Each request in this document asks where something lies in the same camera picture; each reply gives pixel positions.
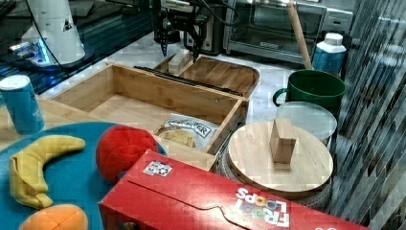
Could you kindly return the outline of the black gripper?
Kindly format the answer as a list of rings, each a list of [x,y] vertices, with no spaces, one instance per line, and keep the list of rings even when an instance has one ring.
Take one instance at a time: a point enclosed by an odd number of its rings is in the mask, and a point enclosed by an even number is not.
[[[205,37],[201,30],[206,28],[208,17],[200,12],[203,4],[199,0],[152,0],[154,26],[159,32],[164,56],[168,53],[169,31],[184,31],[184,46],[192,51],[197,61]]]

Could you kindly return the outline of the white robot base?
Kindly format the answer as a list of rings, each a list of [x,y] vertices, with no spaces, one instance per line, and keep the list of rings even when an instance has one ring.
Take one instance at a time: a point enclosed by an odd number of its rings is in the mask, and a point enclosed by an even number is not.
[[[85,57],[68,0],[25,0],[33,25],[10,50],[40,66],[66,65]]]

